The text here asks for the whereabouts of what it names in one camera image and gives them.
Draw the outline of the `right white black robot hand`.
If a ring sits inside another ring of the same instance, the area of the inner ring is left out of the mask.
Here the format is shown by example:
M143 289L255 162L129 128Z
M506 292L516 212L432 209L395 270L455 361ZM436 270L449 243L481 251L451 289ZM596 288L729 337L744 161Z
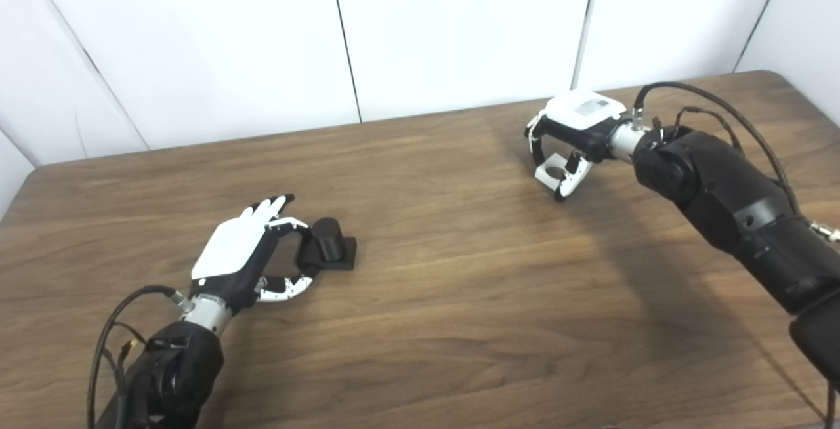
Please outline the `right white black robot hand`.
M550 99L524 129L534 160L534 177L563 202L580 185L594 164L615 160L612 134L629 121L627 109L617 100L585 89L573 89ZM567 157L546 156L544 136L571 147Z

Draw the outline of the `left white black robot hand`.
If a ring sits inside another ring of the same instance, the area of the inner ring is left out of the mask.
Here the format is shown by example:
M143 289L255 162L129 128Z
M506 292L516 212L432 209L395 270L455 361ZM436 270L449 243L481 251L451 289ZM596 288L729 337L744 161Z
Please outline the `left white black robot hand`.
M210 296L227 304L233 316L258 302L291 300L323 270L304 264L295 277L265 277L265 268L281 238L297 232L311 237L311 228L294 217L282 216L292 194L264 199L239 216L216 226L191 271L189 297Z

